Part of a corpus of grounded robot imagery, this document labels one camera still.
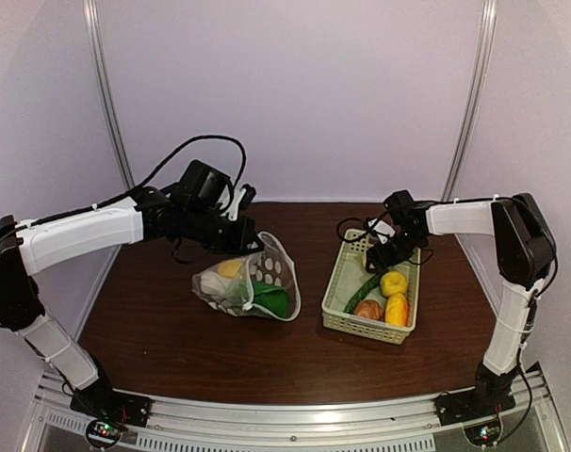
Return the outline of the green white bok choy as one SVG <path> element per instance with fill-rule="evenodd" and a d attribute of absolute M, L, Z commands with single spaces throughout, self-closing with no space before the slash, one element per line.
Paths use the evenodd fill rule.
<path fill-rule="evenodd" d="M 286 320 L 290 295 L 280 286 L 247 277 L 226 279 L 217 272 L 199 276 L 198 296 L 211 308 L 231 316 L 264 316 Z"/>

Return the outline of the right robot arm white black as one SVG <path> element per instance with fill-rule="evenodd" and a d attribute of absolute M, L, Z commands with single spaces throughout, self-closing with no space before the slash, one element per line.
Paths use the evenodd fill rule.
<path fill-rule="evenodd" d="M 489 235 L 494 238 L 498 272 L 503 279 L 497 323 L 466 405 L 484 416 L 509 391 L 521 370 L 521 349 L 531 335 L 539 298 L 557 271 L 556 244 L 529 193 L 512 197 L 452 202 L 416 201 L 406 190 L 385 199 L 389 218 L 369 219 L 366 232 L 377 242 L 367 252 L 367 266 L 386 270 L 425 249 L 432 236 Z"/>

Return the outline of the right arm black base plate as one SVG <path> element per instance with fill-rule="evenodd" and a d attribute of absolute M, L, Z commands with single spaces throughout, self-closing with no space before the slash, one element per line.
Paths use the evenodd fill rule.
<path fill-rule="evenodd" d="M 433 403 L 441 426 L 467 423 L 484 417 L 491 418 L 516 406 L 512 395 L 482 399 L 474 389 L 457 393 L 443 392 Z"/>

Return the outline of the clear polka dot zip bag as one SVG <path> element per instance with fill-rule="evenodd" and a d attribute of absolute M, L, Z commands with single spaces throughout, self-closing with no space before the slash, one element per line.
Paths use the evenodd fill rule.
<path fill-rule="evenodd" d="M 192 277 L 192 292 L 225 314 L 295 320 L 302 298 L 295 263 L 281 241 L 269 232 L 259 238 L 264 249 L 224 260 Z"/>

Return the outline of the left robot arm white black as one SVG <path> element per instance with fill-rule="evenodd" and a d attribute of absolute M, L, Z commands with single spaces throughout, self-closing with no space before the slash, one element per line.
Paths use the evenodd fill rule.
<path fill-rule="evenodd" d="M 20 334 L 100 418 L 120 407 L 102 366 L 49 314 L 35 275 L 98 250 L 165 238 L 244 256 L 263 249 L 251 218 L 256 195 L 223 172 L 192 161 L 181 179 L 162 189 L 140 185 L 99 204 L 48 218 L 0 219 L 0 328 Z"/>

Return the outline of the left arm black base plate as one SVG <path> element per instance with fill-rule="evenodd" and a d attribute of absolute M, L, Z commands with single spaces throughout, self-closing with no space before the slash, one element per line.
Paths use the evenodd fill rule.
<path fill-rule="evenodd" d="M 145 428 L 151 405 L 152 400 L 142 395 L 114 390 L 76 391 L 72 395 L 70 409 L 114 425 Z"/>

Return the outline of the green perforated plastic basket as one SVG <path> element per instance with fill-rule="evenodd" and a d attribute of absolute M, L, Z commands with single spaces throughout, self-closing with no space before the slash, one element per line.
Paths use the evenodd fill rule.
<path fill-rule="evenodd" d="M 321 302 L 323 326 L 336 331 L 365 337 L 372 340 L 402 344 L 416 328 L 416 313 L 419 295 L 420 266 L 402 263 L 394 269 L 405 275 L 408 280 L 406 298 L 409 315 L 406 327 L 386 324 L 384 320 L 364 319 L 354 314 L 346 314 L 344 308 L 354 293 L 372 276 L 361 264 L 361 256 L 376 240 L 371 236 L 362 236 L 360 229 L 349 228 L 345 232 L 346 240 L 341 243 L 332 275 Z M 414 259 L 421 257 L 416 250 Z"/>

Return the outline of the yellow green lemon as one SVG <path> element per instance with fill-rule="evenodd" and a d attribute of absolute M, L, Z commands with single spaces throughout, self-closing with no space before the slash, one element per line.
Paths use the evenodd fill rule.
<path fill-rule="evenodd" d="M 408 280 L 399 271 L 388 271 L 380 279 L 380 290 L 386 299 L 394 295 L 406 295 Z"/>

